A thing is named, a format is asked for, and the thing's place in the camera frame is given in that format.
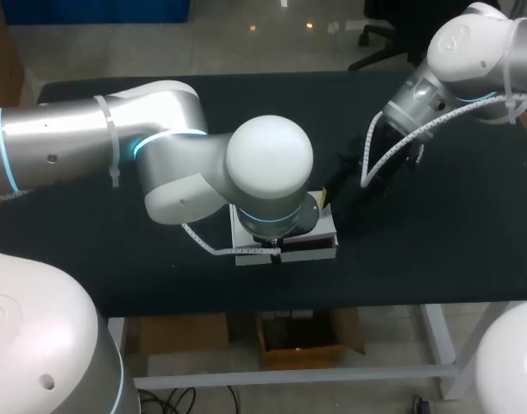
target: chair leg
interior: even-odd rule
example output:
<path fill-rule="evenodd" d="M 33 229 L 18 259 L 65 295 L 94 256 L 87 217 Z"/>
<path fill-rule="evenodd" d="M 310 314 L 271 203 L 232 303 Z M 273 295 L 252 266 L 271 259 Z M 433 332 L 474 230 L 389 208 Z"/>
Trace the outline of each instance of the chair leg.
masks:
<path fill-rule="evenodd" d="M 352 63 L 351 65 L 349 65 L 348 71 L 350 72 L 358 71 L 359 69 L 362 69 L 365 66 L 369 66 L 374 63 L 381 62 L 382 60 L 390 59 L 393 56 L 402 54 L 403 52 L 404 50 L 398 49 L 398 48 L 388 48 L 388 49 L 379 50 L 378 52 L 373 53 L 370 56 L 367 56 L 366 58 L 358 60 L 355 63 Z"/>
<path fill-rule="evenodd" d="M 386 39 L 395 38 L 395 29 L 383 28 L 381 26 L 374 26 L 373 24 L 366 24 L 365 27 L 363 28 L 364 35 L 368 35 L 369 33 L 385 37 Z"/>

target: metal table frame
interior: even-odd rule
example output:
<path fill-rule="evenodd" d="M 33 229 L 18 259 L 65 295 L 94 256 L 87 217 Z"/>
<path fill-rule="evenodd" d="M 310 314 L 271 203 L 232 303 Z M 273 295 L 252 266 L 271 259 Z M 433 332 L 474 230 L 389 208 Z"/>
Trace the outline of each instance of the metal table frame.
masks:
<path fill-rule="evenodd" d="M 247 386 L 255 384 L 287 384 L 302 382 L 398 380 L 405 378 L 441 378 L 440 388 L 445 400 L 459 399 L 474 382 L 475 356 L 482 336 L 505 311 L 519 302 L 493 302 L 478 321 L 474 331 L 458 354 L 440 304 L 420 306 L 435 364 L 397 367 L 350 367 L 305 369 L 292 371 L 257 371 L 250 373 L 208 373 L 135 378 L 137 388 L 163 390 L 189 386 Z M 110 333 L 121 351 L 125 347 L 127 320 L 111 318 Z"/>

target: black cable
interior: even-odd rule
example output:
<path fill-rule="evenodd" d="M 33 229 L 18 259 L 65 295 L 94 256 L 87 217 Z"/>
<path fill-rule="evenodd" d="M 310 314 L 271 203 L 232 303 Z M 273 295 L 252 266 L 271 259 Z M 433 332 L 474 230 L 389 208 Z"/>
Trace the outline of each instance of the black cable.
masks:
<path fill-rule="evenodd" d="M 169 396 L 169 398 L 167 399 L 167 401 L 171 401 L 171 397 L 173 396 L 173 394 L 175 393 L 175 391 L 177 391 L 176 389 L 173 390 L 173 392 L 171 393 L 171 395 Z M 190 414 L 190 412 L 192 411 L 192 407 L 194 406 L 194 402 L 196 401 L 196 388 L 186 388 L 182 394 L 180 394 L 180 397 L 179 399 L 177 400 L 177 402 L 175 403 L 175 407 L 178 407 L 179 406 L 179 403 L 181 401 L 181 399 L 183 399 L 183 397 L 189 392 L 189 391 L 192 391 L 192 400 L 191 400 L 191 404 L 189 405 L 188 407 L 188 410 L 186 410 L 186 414 Z"/>
<path fill-rule="evenodd" d="M 227 386 L 230 393 L 232 394 L 232 398 L 235 401 L 235 410 L 236 414 L 240 414 L 240 407 L 238 406 L 238 399 L 236 398 L 235 390 L 232 389 L 232 386 Z"/>
<path fill-rule="evenodd" d="M 154 394 L 154 393 L 152 393 L 150 391 L 147 391 L 147 390 L 142 390 L 142 389 L 139 389 L 139 392 L 144 392 L 144 393 L 148 394 L 151 397 L 151 398 L 147 398 L 147 399 L 141 399 L 141 405 L 143 405 L 145 403 L 158 403 L 160 405 L 162 414 L 166 414 L 167 413 L 167 408 L 168 407 L 171 407 L 172 412 L 173 411 L 177 412 L 175 410 L 175 407 L 173 407 L 167 401 L 164 401 L 163 399 L 159 398 L 156 394 Z"/>
<path fill-rule="evenodd" d="M 232 398 L 235 401 L 235 414 L 240 414 L 240 406 L 238 404 L 238 398 L 236 397 L 235 390 L 232 389 L 232 386 L 227 386 L 227 388 L 229 389 L 232 395 Z M 169 393 L 169 397 L 167 397 L 167 400 L 163 400 L 162 398 L 159 398 L 157 395 L 155 395 L 154 393 L 150 391 L 139 389 L 139 392 L 143 392 L 150 397 L 150 398 L 145 398 L 145 399 L 141 398 L 141 405 L 146 404 L 146 403 L 158 403 L 161 408 L 161 414 L 168 414 L 168 413 L 179 414 L 179 411 L 177 410 L 177 408 L 179 407 L 179 403 L 182 401 L 182 399 L 185 397 L 185 395 L 188 392 L 192 392 L 192 400 L 185 413 L 185 414 L 191 414 L 192 408 L 194 407 L 194 403 L 196 402 L 196 388 L 192 388 L 192 387 L 186 388 L 180 394 L 177 401 L 173 403 L 172 398 L 173 398 L 173 395 L 175 395 L 175 392 L 177 392 L 177 390 L 178 390 L 177 388 L 174 388 Z"/>
<path fill-rule="evenodd" d="M 169 397 L 167 397 L 167 401 L 166 401 L 166 404 L 168 404 L 168 406 L 170 405 L 172 407 L 171 409 L 171 413 L 175 413 L 175 414 L 179 414 L 179 412 L 177 411 L 177 405 L 172 405 L 171 404 L 171 398 L 173 398 L 173 395 L 175 395 L 175 392 L 177 392 L 177 388 L 174 388 L 171 393 L 169 394 Z"/>

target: white cable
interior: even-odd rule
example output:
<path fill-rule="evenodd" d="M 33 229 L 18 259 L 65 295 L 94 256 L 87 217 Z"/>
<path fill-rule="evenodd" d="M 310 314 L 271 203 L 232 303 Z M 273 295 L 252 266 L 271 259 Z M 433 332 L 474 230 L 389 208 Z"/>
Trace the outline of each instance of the white cable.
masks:
<path fill-rule="evenodd" d="M 527 101 L 527 93 L 517 93 L 512 95 L 512 98 L 515 101 Z M 478 102 L 470 103 L 466 106 L 463 106 L 461 108 L 458 108 L 456 110 L 452 110 L 448 114 L 439 116 L 433 121 L 428 122 L 427 124 L 423 125 L 419 129 L 415 129 L 410 134 L 408 134 L 404 139 L 399 141 L 397 144 L 395 144 L 393 147 L 391 147 L 384 155 L 382 155 L 382 158 L 378 160 L 378 162 L 373 166 L 373 169 L 367 173 L 365 168 L 365 163 L 363 162 L 363 169 L 361 171 L 361 187 L 365 188 L 368 186 L 368 183 L 373 179 L 373 177 L 376 175 L 376 173 L 379 171 L 379 169 L 395 154 L 399 149 L 407 145 L 409 142 L 414 141 L 416 138 L 418 138 L 423 133 L 429 131 L 432 128 L 435 128 L 443 123 L 446 123 L 447 121 L 456 118 L 462 114 L 466 114 L 467 112 L 470 112 L 472 110 L 477 110 L 478 108 L 481 108 L 483 106 L 496 104 L 499 102 L 506 102 L 506 96 L 505 95 L 497 95 L 496 97 L 489 97 L 487 99 L 483 99 Z"/>
<path fill-rule="evenodd" d="M 370 144 L 373 141 L 374 128 L 376 127 L 376 124 L 378 123 L 381 117 L 382 117 L 382 111 L 380 111 L 378 114 L 374 116 L 373 120 L 370 122 L 370 125 L 368 126 L 367 138 L 365 140 L 365 150 L 363 151 L 363 167 L 361 169 L 361 183 L 367 178 L 368 161 L 370 159 Z"/>
<path fill-rule="evenodd" d="M 110 108 L 104 97 L 96 95 L 95 100 L 98 102 L 104 117 L 106 118 L 106 126 L 108 127 L 108 135 L 111 140 L 111 167 L 110 167 L 110 176 L 112 187 L 119 187 L 119 134 L 117 133 L 116 124 L 114 123 L 114 118 L 111 116 Z"/>
<path fill-rule="evenodd" d="M 18 192 L 9 192 L 8 194 L 0 194 L 0 201 L 6 201 L 11 200 L 12 198 L 18 198 L 20 196 L 23 196 L 24 194 L 27 194 L 28 192 L 31 192 L 31 190 L 23 190 Z"/>
<path fill-rule="evenodd" d="M 194 230 L 186 223 L 181 224 L 183 229 L 185 229 L 186 234 L 188 234 L 193 241 L 195 241 L 201 248 L 206 252 L 213 254 L 214 256 L 222 256 L 224 254 L 280 254 L 279 248 L 224 248 L 221 250 L 215 250 L 209 246 L 205 241 L 200 239 L 200 237 L 194 233 Z"/>
<path fill-rule="evenodd" d="M 516 29 L 522 20 L 527 20 L 527 17 L 520 17 L 512 22 L 508 36 L 506 36 L 505 50 L 503 52 L 503 82 L 505 83 L 505 95 L 506 101 L 505 106 L 508 109 L 508 119 L 509 122 L 514 125 L 516 123 L 516 114 L 514 104 L 514 99 L 512 98 L 512 86 L 511 86 L 511 49 L 512 49 L 512 40 L 514 39 L 514 34 Z"/>

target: blue bin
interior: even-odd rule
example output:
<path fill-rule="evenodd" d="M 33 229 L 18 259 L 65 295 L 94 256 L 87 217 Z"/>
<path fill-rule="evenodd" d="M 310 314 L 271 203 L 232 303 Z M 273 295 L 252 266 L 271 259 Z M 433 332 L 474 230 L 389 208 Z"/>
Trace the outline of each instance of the blue bin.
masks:
<path fill-rule="evenodd" d="M 2 0 L 7 24 L 181 23 L 190 0 Z"/>

